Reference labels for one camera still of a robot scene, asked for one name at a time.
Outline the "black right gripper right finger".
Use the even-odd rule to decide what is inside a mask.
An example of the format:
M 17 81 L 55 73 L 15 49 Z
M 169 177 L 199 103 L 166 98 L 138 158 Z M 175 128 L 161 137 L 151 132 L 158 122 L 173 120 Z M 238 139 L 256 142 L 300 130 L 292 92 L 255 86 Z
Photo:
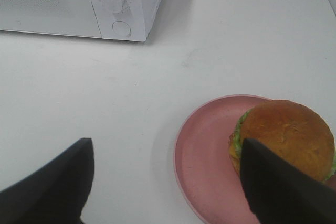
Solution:
M 240 181 L 260 223 L 335 223 L 335 190 L 253 138 L 243 141 Z

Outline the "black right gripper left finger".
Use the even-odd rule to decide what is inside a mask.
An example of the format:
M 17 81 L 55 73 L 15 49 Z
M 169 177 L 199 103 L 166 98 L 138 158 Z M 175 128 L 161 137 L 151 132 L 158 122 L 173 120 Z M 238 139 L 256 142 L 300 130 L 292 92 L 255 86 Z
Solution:
M 81 138 L 1 191 L 1 223 L 82 223 L 94 177 L 90 138 Z

